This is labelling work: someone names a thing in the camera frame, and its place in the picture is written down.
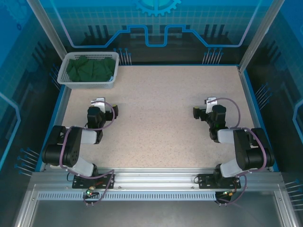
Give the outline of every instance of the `basket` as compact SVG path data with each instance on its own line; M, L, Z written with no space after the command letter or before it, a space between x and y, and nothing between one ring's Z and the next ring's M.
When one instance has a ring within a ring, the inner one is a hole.
M76 60L80 56L86 56L88 59L101 60L104 58L112 58L116 61L114 78L110 82L72 82L66 68L70 62L70 59ZM68 86L70 89L77 88L112 88L116 80L117 71L119 65L119 54L116 52L71 52L65 55L62 65L58 73L58 83Z

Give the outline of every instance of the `gray floor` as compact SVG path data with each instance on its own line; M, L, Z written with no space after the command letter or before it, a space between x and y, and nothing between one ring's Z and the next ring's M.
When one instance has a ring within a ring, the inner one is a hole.
M39 201L32 227L279 227L270 194L247 192L238 206L210 201Z

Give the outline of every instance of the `glass wall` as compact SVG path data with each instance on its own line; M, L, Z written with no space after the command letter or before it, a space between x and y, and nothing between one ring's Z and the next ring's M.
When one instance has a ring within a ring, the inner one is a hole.
M303 180L302 12L301 0L285 0L247 67L260 115L286 183ZM296 198L294 207L300 209L297 205L303 197Z
M0 19L0 226L10 227L53 114L61 60L26 1L1 1Z
M271 0L41 3L68 52L115 50L122 64L238 64Z

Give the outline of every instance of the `green towel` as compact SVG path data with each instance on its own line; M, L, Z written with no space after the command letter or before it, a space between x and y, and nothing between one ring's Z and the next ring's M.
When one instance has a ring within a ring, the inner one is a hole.
M70 60L67 73L72 82L106 82L114 75L116 61L111 58L90 60L80 56L78 60Z

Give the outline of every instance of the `beige work surface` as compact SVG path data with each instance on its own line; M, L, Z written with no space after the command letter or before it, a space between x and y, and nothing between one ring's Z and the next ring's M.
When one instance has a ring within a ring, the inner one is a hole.
M234 146L214 143L206 122L193 118L210 96L228 97L240 107L242 127L253 127L235 66L120 66L112 89L75 89L64 126L84 126L90 101L105 97L119 117L98 145L82 145L80 155L98 167L215 167L235 157ZM238 121L227 108L226 124Z

